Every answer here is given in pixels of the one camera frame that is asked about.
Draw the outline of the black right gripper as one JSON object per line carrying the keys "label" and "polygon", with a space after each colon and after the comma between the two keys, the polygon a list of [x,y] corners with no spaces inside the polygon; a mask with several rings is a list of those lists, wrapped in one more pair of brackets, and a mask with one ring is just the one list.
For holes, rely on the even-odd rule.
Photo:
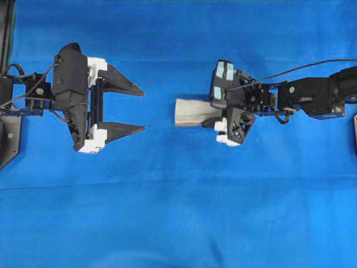
{"label": "black right gripper", "polygon": [[203,128],[214,128],[218,133],[217,142],[234,147],[244,140],[255,121],[255,115],[247,110],[244,85],[253,81],[252,77],[241,70],[235,70],[234,64],[218,60],[213,71],[209,102],[221,110],[217,118],[202,122]]}

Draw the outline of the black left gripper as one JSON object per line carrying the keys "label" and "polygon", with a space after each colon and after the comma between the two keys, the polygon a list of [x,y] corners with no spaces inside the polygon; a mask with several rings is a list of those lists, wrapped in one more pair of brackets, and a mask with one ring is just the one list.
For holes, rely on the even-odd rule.
{"label": "black left gripper", "polygon": [[116,122],[101,122],[100,129],[95,123],[87,130],[89,89],[95,85],[99,72],[104,80],[104,92],[137,97],[145,93],[105,59],[82,54],[77,43],[65,45],[56,56],[56,62],[52,93],[58,110],[67,120],[76,152],[96,154],[105,143],[145,130],[145,126]]}

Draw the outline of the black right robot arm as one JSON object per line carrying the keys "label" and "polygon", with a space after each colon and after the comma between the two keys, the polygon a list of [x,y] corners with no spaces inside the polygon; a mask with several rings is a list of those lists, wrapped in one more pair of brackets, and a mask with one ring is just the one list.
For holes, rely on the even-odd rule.
{"label": "black right robot arm", "polygon": [[230,61],[218,60],[213,71],[208,102],[217,115],[203,120],[213,128],[217,141],[228,146],[244,143],[256,116],[273,116],[285,125],[302,110],[315,119],[343,117],[347,104],[356,104],[356,67],[328,77],[302,78],[268,83],[235,69]]}

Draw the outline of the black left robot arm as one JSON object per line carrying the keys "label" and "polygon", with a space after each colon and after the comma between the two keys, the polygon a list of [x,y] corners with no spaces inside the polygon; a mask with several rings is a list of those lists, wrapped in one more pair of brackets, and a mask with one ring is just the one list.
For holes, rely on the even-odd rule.
{"label": "black left robot arm", "polygon": [[145,129],[104,122],[106,92],[144,96],[105,59],[88,57],[79,44],[70,43],[42,74],[25,74],[18,64],[10,64],[1,72],[1,115],[42,116],[47,110],[67,124],[74,151],[96,154],[106,144]]}

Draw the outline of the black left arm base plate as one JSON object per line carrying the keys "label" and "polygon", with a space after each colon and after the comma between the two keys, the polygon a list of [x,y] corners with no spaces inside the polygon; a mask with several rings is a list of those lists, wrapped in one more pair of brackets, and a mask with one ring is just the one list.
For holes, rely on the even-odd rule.
{"label": "black left arm base plate", "polygon": [[1,170],[20,151],[22,118],[1,116]]}

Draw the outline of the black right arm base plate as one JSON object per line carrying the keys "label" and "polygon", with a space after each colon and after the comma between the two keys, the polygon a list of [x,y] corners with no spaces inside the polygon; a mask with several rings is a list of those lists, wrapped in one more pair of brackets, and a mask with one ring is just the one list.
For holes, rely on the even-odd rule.
{"label": "black right arm base plate", "polygon": [[357,114],[355,114],[353,117],[353,129],[354,129],[355,152],[357,153]]}

